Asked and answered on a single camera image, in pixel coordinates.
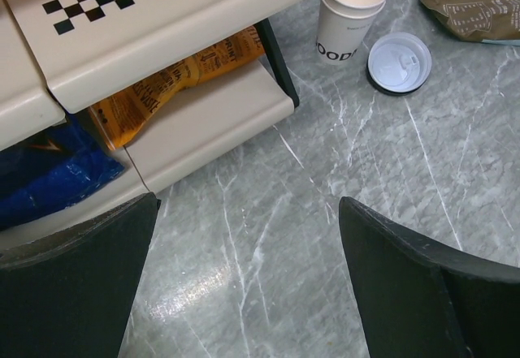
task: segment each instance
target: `paper cup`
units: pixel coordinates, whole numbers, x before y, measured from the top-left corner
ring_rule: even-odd
[[[386,0],[321,0],[316,49],[322,61],[345,64],[362,43]]]

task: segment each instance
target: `marble floor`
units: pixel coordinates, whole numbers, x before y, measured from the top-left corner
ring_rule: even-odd
[[[340,243],[352,196],[445,244],[520,265],[520,48],[447,35],[388,0],[344,68],[314,54],[319,0],[271,19],[296,113],[160,194],[122,357],[368,357]],[[420,37],[407,97],[366,81],[368,49]]]

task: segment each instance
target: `shelf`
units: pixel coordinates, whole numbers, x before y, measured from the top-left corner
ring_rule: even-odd
[[[126,150],[147,188],[160,192],[293,111],[255,61],[174,96]]]
[[[119,177],[79,204],[33,222],[0,231],[0,250],[32,242],[64,230],[148,192],[126,151],[122,149],[111,155],[125,167],[125,171]]]
[[[15,21],[0,0],[0,150],[65,117],[49,96]]]
[[[300,0],[7,0],[75,113]]]

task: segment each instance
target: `white plastic lid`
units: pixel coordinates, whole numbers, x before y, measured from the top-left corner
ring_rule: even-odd
[[[409,33],[390,33],[374,44],[368,72],[374,83],[389,93],[406,94],[420,88],[431,71],[426,45]]]

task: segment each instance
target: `blue bag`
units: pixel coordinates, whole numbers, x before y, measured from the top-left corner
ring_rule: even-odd
[[[72,206],[123,170],[69,115],[0,152],[0,230]]]

